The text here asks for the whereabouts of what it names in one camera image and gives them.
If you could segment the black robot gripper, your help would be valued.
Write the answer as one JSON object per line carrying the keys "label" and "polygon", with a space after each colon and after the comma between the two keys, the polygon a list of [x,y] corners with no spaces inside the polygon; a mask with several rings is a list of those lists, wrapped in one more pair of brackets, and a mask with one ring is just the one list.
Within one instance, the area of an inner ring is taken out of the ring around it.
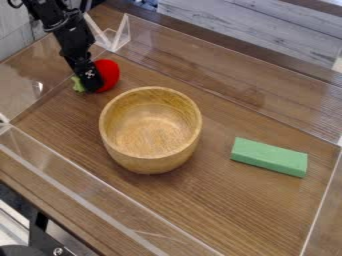
{"label": "black robot gripper", "polygon": [[53,31],[60,45],[60,55],[65,58],[75,74],[72,77],[76,92],[96,92],[103,87],[103,78],[89,58],[88,49],[95,43],[95,37],[81,13],[73,13],[67,23]]}

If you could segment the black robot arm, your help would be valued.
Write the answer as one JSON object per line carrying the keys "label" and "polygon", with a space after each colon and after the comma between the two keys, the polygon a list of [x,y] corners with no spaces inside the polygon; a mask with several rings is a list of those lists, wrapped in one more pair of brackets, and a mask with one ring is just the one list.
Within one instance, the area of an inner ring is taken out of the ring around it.
{"label": "black robot arm", "polygon": [[52,33],[60,46],[60,56],[68,63],[87,92],[95,93],[104,86],[104,79],[91,59],[89,48],[95,36],[77,8],[69,8],[61,0],[5,0],[13,8],[27,8],[35,20],[40,20],[45,33]]}

